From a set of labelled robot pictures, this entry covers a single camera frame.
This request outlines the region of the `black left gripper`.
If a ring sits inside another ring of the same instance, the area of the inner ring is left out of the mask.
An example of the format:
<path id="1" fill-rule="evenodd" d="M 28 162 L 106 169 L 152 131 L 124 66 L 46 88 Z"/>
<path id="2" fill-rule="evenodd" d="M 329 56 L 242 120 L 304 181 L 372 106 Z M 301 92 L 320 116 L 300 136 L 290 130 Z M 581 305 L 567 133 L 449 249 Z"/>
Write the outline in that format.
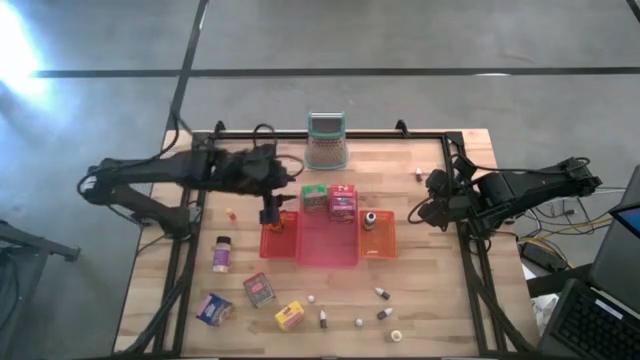
<path id="1" fill-rule="evenodd" d="M 293 181 L 287 168 L 277 159 L 276 146 L 259 145 L 249 150 L 229 153 L 222 162 L 222 189 L 236 194 L 264 195 L 286 187 Z M 296 195 L 278 195 L 282 202 L 296 199 Z M 261 224 L 278 224 L 278 198 L 264 196 L 260 211 Z"/>

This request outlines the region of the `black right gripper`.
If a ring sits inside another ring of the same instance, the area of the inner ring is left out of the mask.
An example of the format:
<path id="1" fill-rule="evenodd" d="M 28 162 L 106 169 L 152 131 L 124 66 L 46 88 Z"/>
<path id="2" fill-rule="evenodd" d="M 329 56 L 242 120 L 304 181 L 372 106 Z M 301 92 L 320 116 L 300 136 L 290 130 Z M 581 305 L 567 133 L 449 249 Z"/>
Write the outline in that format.
<path id="1" fill-rule="evenodd" d="M 444 170 L 436 169 L 425 181 L 427 201 L 418 208 L 418 216 L 432 227 L 447 229 L 452 222 L 469 217 L 471 197 L 463 188 L 449 178 Z"/>

